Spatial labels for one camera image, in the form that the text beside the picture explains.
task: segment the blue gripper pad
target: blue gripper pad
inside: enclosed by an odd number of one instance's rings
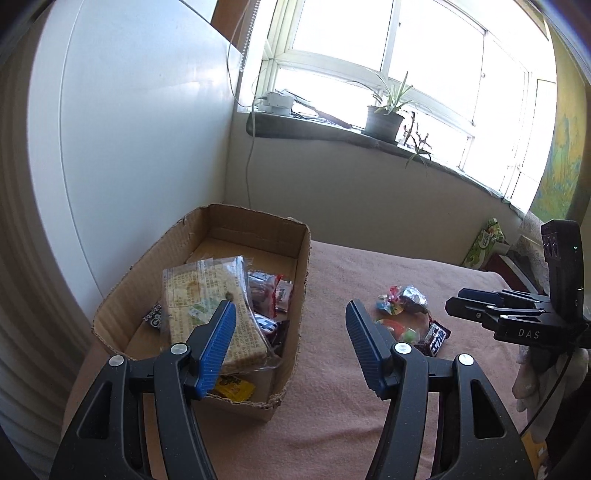
[[[390,373],[392,335],[387,331],[387,336],[380,333],[378,327],[384,327],[369,318],[359,300],[352,300],[347,305],[345,323],[368,387],[381,399],[389,398],[385,377]]]
[[[199,374],[195,386],[198,400],[205,398],[207,392],[216,385],[222,362],[236,329],[236,306],[230,302],[227,302],[227,306],[220,304],[209,323],[195,330],[206,326],[210,327],[207,330],[211,334],[199,356]]]

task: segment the spider plant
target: spider plant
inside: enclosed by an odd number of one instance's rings
[[[396,88],[394,85],[388,86],[388,83],[386,82],[382,74],[377,73],[376,75],[378,76],[378,78],[382,82],[382,85],[384,86],[385,101],[384,97],[374,90],[373,97],[379,102],[380,105],[382,105],[379,108],[376,108],[375,113],[382,111],[384,112],[384,115],[398,113],[398,111],[404,105],[410,103],[410,100],[402,101],[402,97],[406,95],[410,89],[413,88],[412,85],[406,84],[408,72],[406,72],[404,80],[402,80],[398,88]]]

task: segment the painting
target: painting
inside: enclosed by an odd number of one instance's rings
[[[530,211],[543,222],[563,219],[579,179],[587,129],[584,82],[562,41],[552,32],[556,57],[556,123],[548,161]]]

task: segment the candy wrapper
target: candy wrapper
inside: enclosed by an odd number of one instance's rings
[[[388,301],[388,295],[378,295],[378,301],[375,304],[376,308],[388,315],[398,315],[404,309],[400,305],[390,303]]]
[[[275,368],[281,361],[258,327],[247,302],[242,257],[200,260],[163,272],[163,346],[185,342],[196,326],[211,319],[222,300],[236,306],[236,329],[222,374]]]
[[[162,319],[162,305],[158,302],[156,305],[152,307],[144,317],[143,321],[145,321],[151,327],[157,328],[160,330],[160,323]]]
[[[413,285],[390,287],[388,301],[409,313],[428,313],[427,298]]]
[[[259,271],[248,272],[248,288],[252,309],[268,318],[275,317],[275,293],[281,275],[271,275]]]
[[[221,375],[216,382],[214,392],[232,401],[246,401],[255,391],[255,386],[233,375]]]
[[[272,342],[273,337],[277,333],[277,322],[270,319],[269,317],[265,317],[260,313],[255,312],[255,320],[256,324],[259,326],[263,334],[267,337],[267,339]]]
[[[294,284],[290,281],[280,280],[275,292],[275,309],[278,312],[287,313],[290,308],[291,294]]]
[[[443,342],[452,334],[451,330],[445,328],[441,323],[431,317],[429,330],[415,347],[426,356],[437,356]]]

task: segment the pink blanket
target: pink blanket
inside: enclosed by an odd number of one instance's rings
[[[444,310],[446,300],[463,287],[506,288],[499,275],[313,242],[299,362],[275,416],[258,423],[207,406],[197,412],[220,480],[365,478],[389,402],[367,388],[345,328],[345,307],[349,300],[361,299],[372,313],[379,293],[408,283],[426,295],[433,317],[452,330],[439,356],[470,353],[516,425],[525,425],[511,394],[517,347],[493,340],[492,332],[479,324],[449,317]],[[90,351],[70,396],[64,427],[107,357],[98,344]],[[436,430],[437,402],[430,398],[419,479],[430,475]],[[151,457],[150,464],[154,478],[163,480],[161,459]]]

